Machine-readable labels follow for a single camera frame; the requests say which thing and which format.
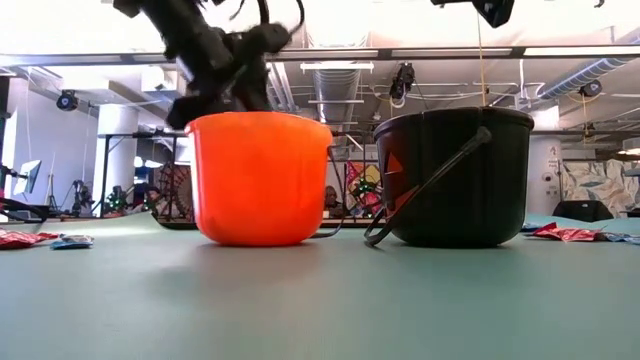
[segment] pillar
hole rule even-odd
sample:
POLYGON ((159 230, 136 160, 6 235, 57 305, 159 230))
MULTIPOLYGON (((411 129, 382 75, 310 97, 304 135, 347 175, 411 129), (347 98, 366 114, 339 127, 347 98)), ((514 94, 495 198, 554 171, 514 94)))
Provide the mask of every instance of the pillar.
MULTIPOLYGON (((19 167, 22 165, 24 158, 16 161, 16 147, 25 146, 26 144, 17 143, 18 136, 18 117, 25 118, 26 94, 29 89, 29 83, 18 77, 3 77, 2 90, 0 90, 0 111, 2 112, 2 164, 9 168, 19 167)), ((12 198, 13 185, 15 179, 7 176, 3 179, 2 189, 6 198, 12 198)))
MULTIPOLYGON (((557 105, 530 113, 534 130, 559 130, 560 110, 557 105)), ((529 145, 527 176, 527 212, 551 215, 562 200, 560 139, 549 135, 532 135, 529 145)))
MULTIPOLYGON (((138 110, 122 105, 102 105, 98 116, 98 135, 131 134, 138 131, 138 110)), ((132 138, 112 138, 109 142, 108 162, 106 171, 106 187, 102 188, 104 174, 104 153, 106 139, 99 138, 96 148, 96 166, 93 176, 93 199, 99 201, 102 192, 105 198, 114 186, 120 185, 127 191, 133 186, 135 168, 133 162, 136 157, 138 141, 132 138)))

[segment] computer screen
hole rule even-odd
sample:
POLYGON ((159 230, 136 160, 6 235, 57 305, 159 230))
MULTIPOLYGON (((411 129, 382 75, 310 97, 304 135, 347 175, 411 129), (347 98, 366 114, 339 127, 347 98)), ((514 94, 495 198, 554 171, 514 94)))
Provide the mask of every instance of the computer screen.
POLYGON ((13 195, 20 195, 23 193, 30 194, 33 192, 33 186, 36 184, 41 164, 42 161, 40 160, 33 160, 22 164, 19 174, 26 176, 26 178, 18 178, 16 186, 13 188, 13 195))

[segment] security camera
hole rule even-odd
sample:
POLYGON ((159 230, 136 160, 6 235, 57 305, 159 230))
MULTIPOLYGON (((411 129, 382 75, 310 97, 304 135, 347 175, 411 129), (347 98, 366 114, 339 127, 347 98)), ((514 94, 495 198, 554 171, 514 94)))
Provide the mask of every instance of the security camera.
POLYGON ((78 98, 74 90, 62 90, 56 101, 56 106, 62 111, 73 111, 78 108, 78 98))

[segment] ceiling beam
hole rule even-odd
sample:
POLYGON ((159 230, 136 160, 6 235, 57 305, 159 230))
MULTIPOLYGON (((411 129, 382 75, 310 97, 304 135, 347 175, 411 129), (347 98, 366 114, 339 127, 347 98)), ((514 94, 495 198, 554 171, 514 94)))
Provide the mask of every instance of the ceiling beam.
MULTIPOLYGON (((630 45, 593 45, 592 51, 576 51, 584 46, 503 46, 483 47, 484 59, 635 59, 640 57, 640 46, 630 45), (616 51, 624 47, 625 52, 616 51), (544 51, 527 54, 528 50, 544 51)), ((478 47, 413 47, 413 48, 321 48, 321 49, 285 49, 276 55, 267 56, 269 62, 302 61, 416 61, 416 60, 478 60, 478 47)), ((94 66, 94 65, 151 65, 168 64, 163 53, 105 53, 105 54, 0 54, 0 67, 6 66, 94 66)))

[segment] black bucket handle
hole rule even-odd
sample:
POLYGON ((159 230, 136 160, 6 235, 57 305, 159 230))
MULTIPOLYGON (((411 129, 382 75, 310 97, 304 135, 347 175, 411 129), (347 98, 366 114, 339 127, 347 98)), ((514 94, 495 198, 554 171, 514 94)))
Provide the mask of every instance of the black bucket handle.
MULTIPOLYGON (((338 187, 340 190, 340 194, 342 195, 342 201, 345 201, 345 197, 346 197, 346 188, 347 188, 347 174, 344 174, 344 184, 342 183, 342 179, 340 178, 340 173, 338 172, 338 165, 336 164, 336 159, 333 156, 333 151, 331 151, 331 147, 327 148, 327 154, 329 155, 329 160, 331 160, 331 164, 333 165, 333 171, 336 174, 336 178, 338 179, 338 187)), ((311 237, 309 239, 323 239, 323 238, 328 238, 328 237, 332 237, 333 235, 337 234, 341 229, 342 229, 342 225, 344 224, 344 219, 346 218, 346 214, 342 214, 342 219, 340 219, 340 224, 338 224, 338 226, 336 226, 335 229, 333 229, 333 231, 328 232, 328 233, 315 233, 313 235, 311 235, 311 237)))
POLYGON ((382 217, 385 214, 385 207, 380 209, 380 211, 378 211, 375 218, 373 219, 373 222, 369 224, 367 230, 364 232, 364 237, 366 238, 365 244, 370 247, 375 247, 376 245, 378 245, 397 225, 398 219, 400 218, 399 214, 407 208, 407 204, 418 197, 418 195, 422 194, 428 189, 431 189, 431 186, 444 174, 449 172, 451 168, 458 164, 460 160, 473 153, 480 147, 480 145, 490 142, 491 138, 492 136, 489 129, 484 126, 479 126, 476 134, 464 145, 462 145, 460 150, 458 150, 453 156, 445 161, 445 163, 442 164, 425 183, 423 183, 422 185, 416 185, 411 190, 409 190, 411 195, 407 198, 407 200, 402 203, 402 205, 400 205, 396 212, 387 219, 387 222, 377 234, 371 235, 371 232, 376 227, 376 225, 378 225, 380 220, 382 220, 382 217))

